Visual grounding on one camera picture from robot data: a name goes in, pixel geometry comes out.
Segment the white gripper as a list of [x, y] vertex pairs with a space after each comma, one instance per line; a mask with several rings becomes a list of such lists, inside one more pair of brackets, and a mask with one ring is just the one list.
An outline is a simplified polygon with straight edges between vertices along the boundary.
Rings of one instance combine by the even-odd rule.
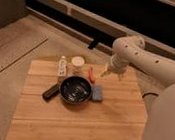
[[105, 77], [106, 75], [109, 75], [110, 72], [112, 72], [118, 74], [117, 77], [119, 80], [121, 80], [123, 79], [123, 73], [126, 71], [127, 65], [127, 61], [123, 61], [120, 58], [117, 58], [117, 56], [112, 56], [110, 63], [108, 64], [109, 69], [105, 69], [102, 74], [100, 74], [100, 77]]

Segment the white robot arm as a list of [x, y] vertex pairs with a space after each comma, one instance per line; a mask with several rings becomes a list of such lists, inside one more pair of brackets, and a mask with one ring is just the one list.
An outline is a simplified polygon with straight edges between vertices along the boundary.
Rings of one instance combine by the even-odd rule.
[[140, 35], [118, 37], [113, 41], [112, 57], [106, 75], [122, 75], [133, 64], [163, 87], [152, 103], [142, 140], [175, 140], [175, 60], [146, 49]]

